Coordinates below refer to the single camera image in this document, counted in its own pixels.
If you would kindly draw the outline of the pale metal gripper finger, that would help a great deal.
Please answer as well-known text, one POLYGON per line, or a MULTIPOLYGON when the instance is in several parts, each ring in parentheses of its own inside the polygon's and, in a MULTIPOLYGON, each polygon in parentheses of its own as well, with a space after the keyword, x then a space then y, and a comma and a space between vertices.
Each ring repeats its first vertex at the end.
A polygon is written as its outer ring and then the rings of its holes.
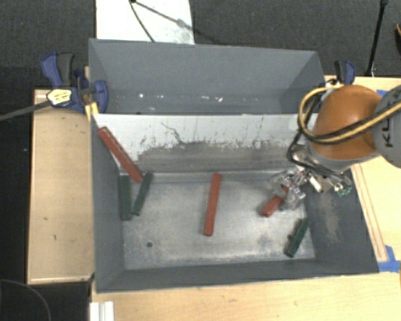
POLYGON ((271 178, 271 183, 276 188, 295 187, 295 175, 291 173, 278 173, 271 178))
POLYGON ((298 186, 283 187, 285 197, 283 198, 282 209, 296 210, 305 199, 306 194, 303 193, 298 186))

